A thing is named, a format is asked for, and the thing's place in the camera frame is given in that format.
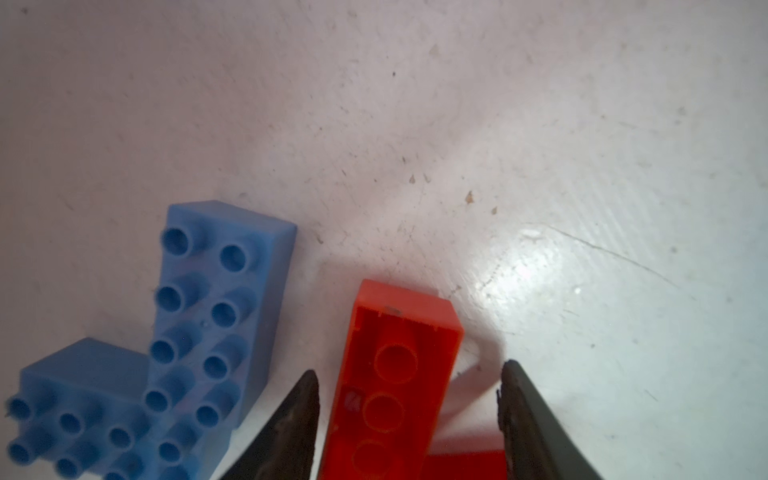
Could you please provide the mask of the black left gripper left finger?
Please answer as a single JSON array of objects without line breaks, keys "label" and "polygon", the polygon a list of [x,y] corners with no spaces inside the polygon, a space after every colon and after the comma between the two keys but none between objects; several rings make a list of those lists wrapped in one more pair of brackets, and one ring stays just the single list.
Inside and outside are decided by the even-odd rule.
[{"label": "black left gripper left finger", "polygon": [[305,371],[223,480],[308,480],[320,414],[319,382]]}]

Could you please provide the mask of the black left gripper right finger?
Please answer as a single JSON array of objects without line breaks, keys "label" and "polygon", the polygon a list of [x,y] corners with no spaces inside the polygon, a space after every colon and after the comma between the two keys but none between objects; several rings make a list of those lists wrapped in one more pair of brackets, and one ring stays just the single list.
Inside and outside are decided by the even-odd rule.
[{"label": "black left gripper right finger", "polygon": [[508,360],[497,391],[507,477],[516,480],[600,480],[521,364]]}]

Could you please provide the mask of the red lego brick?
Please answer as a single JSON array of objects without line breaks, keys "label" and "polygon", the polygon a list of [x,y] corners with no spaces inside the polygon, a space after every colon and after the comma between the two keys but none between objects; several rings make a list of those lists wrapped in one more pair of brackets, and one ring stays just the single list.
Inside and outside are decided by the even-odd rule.
[{"label": "red lego brick", "polygon": [[429,455],[421,480],[506,480],[507,463],[502,450]]},{"label": "red lego brick", "polygon": [[319,478],[419,478],[463,337],[450,301],[363,280]]}]

